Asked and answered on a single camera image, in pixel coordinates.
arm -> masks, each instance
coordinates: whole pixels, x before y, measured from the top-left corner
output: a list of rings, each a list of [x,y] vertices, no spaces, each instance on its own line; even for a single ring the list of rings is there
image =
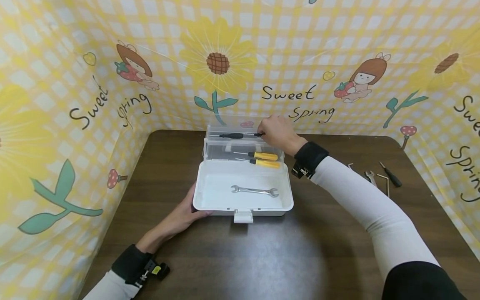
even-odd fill
[[[384,299],[441,299],[445,295],[464,299],[410,218],[379,189],[320,147],[326,157],[316,159],[318,153],[307,150],[307,141],[283,117],[264,119],[258,132],[264,133],[262,138],[270,145],[310,163],[312,182],[327,190],[365,228],[385,281]]]
[[[208,211],[192,211],[195,183],[187,196],[165,218],[149,230],[136,243],[128,247],[116,259],[112,269],[85,296],[84,300],[129,300],[136,296],[141,284],[138,282],[144,267],[158,248],[176,234],[187,229],[195,220],[211,215]]]

decorative backdrop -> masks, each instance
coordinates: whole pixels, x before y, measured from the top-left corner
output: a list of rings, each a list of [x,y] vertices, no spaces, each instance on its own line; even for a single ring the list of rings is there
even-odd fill
[[[0,1],[2,299],[75,298],[149,133],[399,143],[480,259],[480,0]]]

cartoon girl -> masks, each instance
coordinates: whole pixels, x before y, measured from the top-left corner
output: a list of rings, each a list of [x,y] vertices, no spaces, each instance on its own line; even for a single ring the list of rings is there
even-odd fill
[[[374,59],[364,61],[353,73],[350,81],[340,83],[334,91],[337,98],[342,98],[345,103],[352,103],[360,98],[365,98],[372,92],[370,85],[377,83],[387,69],[387,61],[391,55],[378,53]]]
[[[115,62],[117,74],[126,80],[136,81],[149,90],[158,90],[158,83],[152,81],[152,70],[145,60],[137,54],[137,49],[133,45],[125,45],[120,40],[118,42],[117,52],[122,62]]]

wooden table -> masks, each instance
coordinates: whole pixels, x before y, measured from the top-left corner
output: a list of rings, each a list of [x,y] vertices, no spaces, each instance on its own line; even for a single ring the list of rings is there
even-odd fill
[[[93,261],[83,297],[114,260],[183,199],[202,161],[204,132],[150,135]],[[480,263],[398,144],[387,137],[306,135],[359,173],[403,182],[391,198],[410,216],[442,267],[468,299],[480,299]],[[293,159],[287,158],[291,167]],[[379,299],[383,282],[365,230],[323,189],[290,177],[294,208],[251,225],[213,216],[168,241],[156,257],[172,272],[151,278],[135,299]]]

black-handled screwdriver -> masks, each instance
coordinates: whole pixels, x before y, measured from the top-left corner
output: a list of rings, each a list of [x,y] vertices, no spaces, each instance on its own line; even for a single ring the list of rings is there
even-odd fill
[[[260,137],[264,135],[264,133],[225,133],[225,134],[216,134],[216,135],[211,135],[211,136],[217,136],[217,137],[226,137],[229,139],[243,139],[244,135],[253,135],[256,137]]]
[[[393,185],[395,185],[396,188],[399,188],[402,186],[402,182],[395,176],[393,175],[392,172],[390,172],[389,169],[385,168],[385,166],[382,164],[381,161],[379,161],[380,165],[384,168],[385,173],[387,173],[387,176],[390,178],[391,182]]]

